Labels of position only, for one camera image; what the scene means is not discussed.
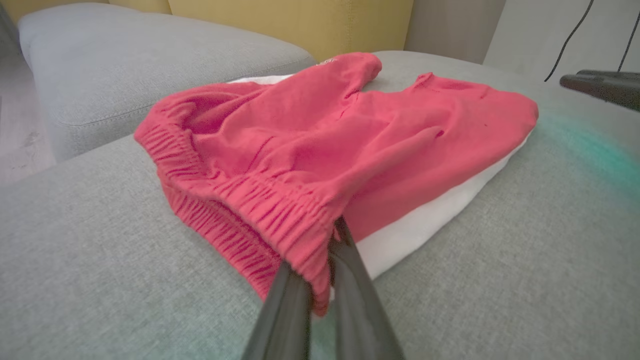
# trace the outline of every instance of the small logo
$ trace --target small logo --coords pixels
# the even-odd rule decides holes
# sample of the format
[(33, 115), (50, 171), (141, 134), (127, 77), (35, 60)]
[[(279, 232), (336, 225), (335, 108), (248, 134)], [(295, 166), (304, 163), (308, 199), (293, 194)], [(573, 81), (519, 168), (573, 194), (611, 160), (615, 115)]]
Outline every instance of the small logo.
[(330, 58), (330, 59), (327, 59), (327, 60), (319, 63), (318, 65), (324, 65), (324, 64), (332, 63), (334, 61), (337, 61), (337, 60), (335, 58)]

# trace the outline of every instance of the black cable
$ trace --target black cable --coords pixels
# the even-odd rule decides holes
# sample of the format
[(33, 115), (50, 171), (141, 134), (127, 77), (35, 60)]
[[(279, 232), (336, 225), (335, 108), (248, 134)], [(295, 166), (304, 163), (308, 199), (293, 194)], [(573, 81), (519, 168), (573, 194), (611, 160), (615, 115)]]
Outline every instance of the black cable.
[(571, 37), (573, 36), (575, 31), (578, 30), (578, 28), (582, 24), (582, 21), (584, 21), (584, 18), (587, 17), (587, 14), (589, 13), (589, 10), (591, 9), (591, 5), (593, 5), (593, 0), (591, 0), (589, 2), (589, 6), (587, 6), (587, 11), (584, 12), (584, 15), (582, 16), (582, 19), (580, 19), (580, 22), (578, 22), (578, 24), (575, 26), (573, 31), (569, 34), (569, 37), (566, 38), (566, 41), (564, 42), (564, 45), (562, 45), (562, 50), (560, 50), (560, 55), (558, 55), (558, 59), (556, 60), (556, 64), (554, 65), (554, 68), (551, 69), (551, 72), (549, 73), (549, 76), (547, 76), (547, 78), (545, 79), (545, 82), (547, 82), (547, 80), (549, 80), (549, 78), (551, 78), (551, 75), (554, 74), (554, 71), (556, 71), (556, 67), (558, 66), (558, 63), (560, 62), (560, 58), (562, 58), (562, 53), (564, 52), (564, 49), (565, 49), (567, 43), (569, 42), (569, 39), (571, 39)]
[(622, 64), (625, 63), (625, 58), (627, 57), (627, 53), (629, 52), (631, 41), (634, 39), (634, 34), (636, 33), (636, 28), (638, 27), (639, 21), (640, 21), (640, 12), (638, 13), (638, 18), (636, 19), (636, 25), (634, 25), (634, 30), (631, 31), (631, 37), (629, 38), (629, 42), (627, 43), (627, 49), (625, 50), (625, 54), (622, 56), (622, 61), (620, 62), (620, 66), (618, 67), (618, 72), (620, 72), (620, 69), (622, 69)]

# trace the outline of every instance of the pink fabric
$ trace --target pink fabric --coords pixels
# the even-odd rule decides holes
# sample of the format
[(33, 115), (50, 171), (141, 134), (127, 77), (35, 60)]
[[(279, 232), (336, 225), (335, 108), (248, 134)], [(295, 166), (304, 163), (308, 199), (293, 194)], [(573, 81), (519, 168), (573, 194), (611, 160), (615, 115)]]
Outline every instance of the pink fabric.
[(353, 53), (274, 85), (201, 86), (158, 102), (137, 129), (176, 215), (261, 298), (285, 258), (323, 314), (337, 217), (362, 239), (504, 158), (536, 124), (522, 95), (431, 73), (361, 92), (380, 70)]

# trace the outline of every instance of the seam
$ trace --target seam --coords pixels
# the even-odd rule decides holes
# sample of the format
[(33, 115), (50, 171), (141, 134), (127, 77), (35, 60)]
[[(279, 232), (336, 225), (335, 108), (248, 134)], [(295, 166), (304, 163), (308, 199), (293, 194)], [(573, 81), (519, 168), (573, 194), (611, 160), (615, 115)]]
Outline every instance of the seam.
[[(239, 78), (239, 77), (235, 77), (235, 78), (225, 79), (225, 80), (220, 81), (219, 83), (226, 83), (226, 82), (228, 82), (228, 81), (232, 81), (232, 80), (235, 80), (235, 79), (241, 79), (241, 78), (250, 78), (250, 77), (252, 77), (252, 76), (257, 76), (257, 75), (259, 75), (259, 74), (261, 74), (261, 73), (263, 73), (263, 72), (268, 72), (268, 71), (278, 70), (278, 69), (281, 69), (281, 68), (283, 68), (283, 67), (291, 66), (291, 65), (294, 65), (294, 64), (297, 64), (297, 63), (303, 63), (304, 61), (308, 61), (309, 59), (311, 59), (314, 63), (316, 62), (312, 57), (307, 56), (307, 57), (306, 57), (306, 58), (304, 58), (304, 59), (299, 59), (299, 60), (295, 60), (295, 61), (290, 61), (290, 62), (288, 62), (288, 63), (284, 63), (284, 64), (281, 64), (281, 65), (278, 65), (278, 66), (270, 67), (270, 68), (268, 68), (268, 69), (255, 71), (255, 72), (252, 72), (252, 73), (247, 74), (247, 75), (242, 75), (240, 78)], [(145, 106), (142, 106), (142, 107), (139, 107), (139, 108), (133, 109), (133, 110), (129, 110), (129, 111), (124, 112), (124, 113), (117, 113), (117, 114), (116, 114), (116, 113), (114, 113), (114, 114), (108, 115), (108, 116), (106, 116), (106, 117), (102, 117), (101, 119), (97, 119), (97, 120), (94, 120), (94, 121), (88, 122), (88, 123), (86, 123), (86, 124), (80, 124), (80, 125), (77, 125), (77, 124), (69, 124), (69, 123), (67, 123), (67, 122), (56, 122), (56, 123), (57, 123), (58, 125), (60, 125), (60, 126), (67, 126), (67, 127), (86, 127), (86, 126), (92, 126), (92, 125), (96, 125), (96, 124), (100, 124), (100, 123), (104, 123), (104, 122), (110, 122), (110, 121), (114, 121), (114, 120), (120, 120), (120, 119), (122, 119), (122, 118), (124, 118), (124, 117), (126, 117), (126, 116), (128, 116), (128, 115), (132, 115), (133, 113), (136, 113), (136, 112), (142, 112), (142, 111), (145, 111), (145, 110), (146, 110), (146, 111), (148, 111), (148, 110), (150, 110), (150, 109), (151, 109), (151, 107), (152, 107), (153, 105), (155, 105), (156, 103), (157, 103), (157, 101), (154, 101), (152, 104), (145, 105)]]

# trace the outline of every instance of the gray fabric upholstery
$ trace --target gray fabric upholstery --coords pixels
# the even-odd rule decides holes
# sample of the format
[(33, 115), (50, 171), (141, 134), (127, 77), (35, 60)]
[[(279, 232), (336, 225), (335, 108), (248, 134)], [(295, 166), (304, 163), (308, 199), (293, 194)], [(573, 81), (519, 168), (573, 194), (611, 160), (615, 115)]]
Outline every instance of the gray fabric upholstery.
[[(368, 90), (418, 74), (537, 100), (525, 147), (376, 280), (408, 359), (640, 356), (638, 114), (426, 54), (378, 53)], [(0, 189), (1, 359), (238, 359), (260, 302), (172, 215), (128, 136)], [(333, 313), (312, 358), (333, 358)]]
[(41, 10), (19, 30), (58, 161), (131, 134), (166, 95), (316, 63), (264, 35), (109, 4)]

